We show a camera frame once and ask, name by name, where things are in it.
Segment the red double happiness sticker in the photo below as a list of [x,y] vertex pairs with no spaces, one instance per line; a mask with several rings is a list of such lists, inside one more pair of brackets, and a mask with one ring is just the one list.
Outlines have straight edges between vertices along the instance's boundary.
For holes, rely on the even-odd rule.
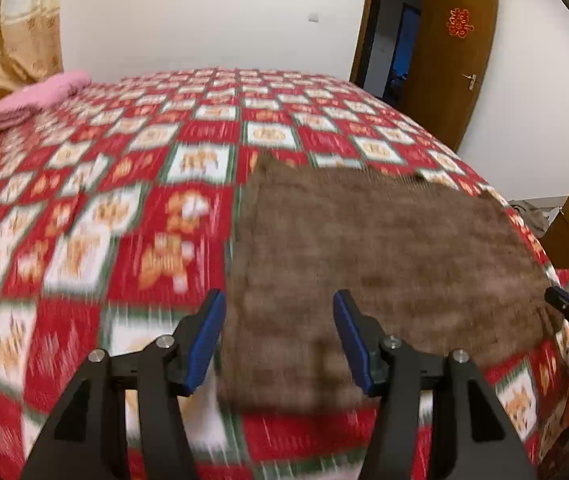
[[470,22],[471,13],[467,9],[455,8],[449,11],[447,30],[450,36],[465,39],[473,32],[474,26]]

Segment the grey cloth on floor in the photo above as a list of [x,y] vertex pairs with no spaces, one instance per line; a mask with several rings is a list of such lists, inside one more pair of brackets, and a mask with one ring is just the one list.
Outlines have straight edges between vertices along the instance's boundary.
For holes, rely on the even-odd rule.
[[542,209],[528,200],[510,200],[509,205],[519,214],[535,237],[540,238],[546,234],[550,222]]

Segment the pink folded blanket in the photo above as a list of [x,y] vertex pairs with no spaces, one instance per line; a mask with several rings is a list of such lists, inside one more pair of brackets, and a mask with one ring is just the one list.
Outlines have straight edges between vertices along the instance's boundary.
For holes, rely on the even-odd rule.
[[28,122],[30,118],[58,106],[91,84],[83,70],[55,74],[37,84],[30,84],[0,99],[0,131]]

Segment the brown knitted sweater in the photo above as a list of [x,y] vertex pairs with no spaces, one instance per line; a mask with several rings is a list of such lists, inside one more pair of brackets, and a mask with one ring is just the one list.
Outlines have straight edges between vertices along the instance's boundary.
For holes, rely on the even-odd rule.
[[413,348],[490,367],[561,330],[548,284],[488,193],[261,154],[234,227],[219,396],[293,413],[362,404],[333,321],[340,289]]

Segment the red patchwork bear bedspread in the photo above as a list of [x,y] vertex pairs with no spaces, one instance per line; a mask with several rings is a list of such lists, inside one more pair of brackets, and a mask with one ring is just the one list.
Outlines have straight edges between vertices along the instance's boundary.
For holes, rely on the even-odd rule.
[[313,185],[283,217],[313,246],[329,232],[324,174],[365,186],[347,246],[409,245],[400,287],[446,270],[463,292],[453,328],[490,319],[489,378],[540,463],[569,396],[569,326],[535,322],[546,284],[569,288],[521,216],[418,122],[354,84],[276,70],[181,70],[88,84],[0,134],[0,477],[22,471],[73,368],[93,344],[142,348],[234,262],[246,183],[264,156]]

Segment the dark wooden door frame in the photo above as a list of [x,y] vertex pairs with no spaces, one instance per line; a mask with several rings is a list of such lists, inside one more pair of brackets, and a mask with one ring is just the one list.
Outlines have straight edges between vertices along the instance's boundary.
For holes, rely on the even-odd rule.
[[391,76],[406,8],[421,12],[422,0],[365,0],[350,81],[382,98]]

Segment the brown wooden door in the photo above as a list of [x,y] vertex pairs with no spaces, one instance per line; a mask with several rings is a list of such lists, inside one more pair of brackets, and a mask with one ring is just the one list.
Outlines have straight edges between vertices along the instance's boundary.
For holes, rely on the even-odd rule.
[[[473,32],[465,39],[447,30],[451,9],[471,13]],[[495,37],[498,0],[422,0],[399,110],[457,151],[467,132]],[[472,91],[462,74],[477,75]]]

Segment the beige patterned curtain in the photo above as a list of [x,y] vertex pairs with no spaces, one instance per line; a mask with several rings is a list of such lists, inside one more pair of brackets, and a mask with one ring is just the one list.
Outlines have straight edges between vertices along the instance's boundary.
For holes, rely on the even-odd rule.
[[0,0],[0,66],[21,84],[63,70],[60,0]]

